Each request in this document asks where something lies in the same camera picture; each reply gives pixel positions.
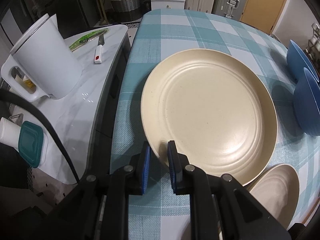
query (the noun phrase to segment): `blue bowl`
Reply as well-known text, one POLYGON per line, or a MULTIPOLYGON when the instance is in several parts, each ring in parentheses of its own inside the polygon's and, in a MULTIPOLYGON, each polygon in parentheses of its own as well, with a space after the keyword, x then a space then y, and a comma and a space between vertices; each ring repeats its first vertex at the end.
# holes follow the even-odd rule
POLYGON ((307 55, 304 54, 303 50, 292 40, 290 40, 287 52, 287 64, 297 81, 299 81, 300 77, 304 76, 303 68, 306 67, 316 81, 319 82, 318 75, 307 55))
POLYGON ((302 130, 308 135, 320 136, 320 88, 307 68, 303 68, 294 90, 293 107, 302 130))

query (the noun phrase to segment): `marble countertop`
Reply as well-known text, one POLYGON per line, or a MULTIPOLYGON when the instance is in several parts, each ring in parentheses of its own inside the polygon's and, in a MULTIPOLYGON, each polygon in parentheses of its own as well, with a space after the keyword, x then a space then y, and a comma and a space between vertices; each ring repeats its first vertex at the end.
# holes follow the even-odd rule
MULTIPOLYGON (((102 49, 102 64, 93 62, 98 44, 98 39, 94 39, 73 52, 83 68, 80 80, 73 90, 58 100, 41 97, 33 102, 55 128, 80 178, 84 174, 87 164, 92 128, 95 123, 101 92, 128 30, 125 25, 114 25, 108 28, 109 31, 104 35, 105 45, 102 49)), ((65 42, 69 46, 90 32, 77 34, 65 39, 65 42)), ((43 127, 29 112, 16 106, 13 114, 18 113, 24 114, 24 121, 30 121, 43 127)), ((43 129, 49 142, 45 161, 39 166, 39 169, 65 184, 76 183, 65 158, 47 130, 44 127, 43 129)))

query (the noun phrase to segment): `white cylinder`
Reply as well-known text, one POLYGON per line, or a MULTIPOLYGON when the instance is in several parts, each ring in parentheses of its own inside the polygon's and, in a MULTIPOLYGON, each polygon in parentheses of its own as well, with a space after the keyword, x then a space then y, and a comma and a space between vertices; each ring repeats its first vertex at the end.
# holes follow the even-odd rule
POLYGON ((2 78, 25 99, 33 102, 47 95, 60 99, 77 84, 82 65, 65 44, 55 24, 55 16, 46 14, 34 23, 16 42, 1 68, 2 78), (32 95, 11 77, 19 67, 36 85, 32 95))
POLYGON ((0 142, 17 149, 20 129, 20 126, 2 117, 0 120, 0 142))

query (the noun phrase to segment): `wooden door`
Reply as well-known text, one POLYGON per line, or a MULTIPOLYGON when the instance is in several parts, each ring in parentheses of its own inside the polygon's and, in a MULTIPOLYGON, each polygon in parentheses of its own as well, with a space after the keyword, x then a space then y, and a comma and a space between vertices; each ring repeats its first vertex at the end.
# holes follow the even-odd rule
POLYGON ((270 34, 284 3, 285 0, 247 0, 240 21, 270 34))

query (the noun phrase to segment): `black cable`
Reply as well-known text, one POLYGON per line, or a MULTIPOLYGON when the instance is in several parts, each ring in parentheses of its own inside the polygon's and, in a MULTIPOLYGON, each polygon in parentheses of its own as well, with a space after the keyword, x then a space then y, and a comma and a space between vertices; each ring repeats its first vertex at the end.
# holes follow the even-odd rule
POLYGON ((76 181, 79 183, 80 180, 79 180, 78 174, 76 172, 75 167, 73 166, 73 163, 72 163, 66 149, 64 148, 62 142, 60 141, 59 136, 56 133, 56 131, 54 130, 53 126, 50 124, 49 120, 44 116, 44 114, 42 114, 40 112, 40 110, 38 108, 36 108, 33 104, 29 103, 28 101, 19 97, 18 95, 11 93, 11 92, 4 90, 4 89, 0 89, 0 100, 15 104, 16 106, 20 106, 21 108, 27 110, 34 117, 36 117, 44 125, 44 127, 48 130, 52 139, 54 140, 54 142, 58 146, 62 155, 65 157, 65 159, 66 159, 66 161, 67 161, 67 163, 73 173, 73 176, 75 176, 76 181))

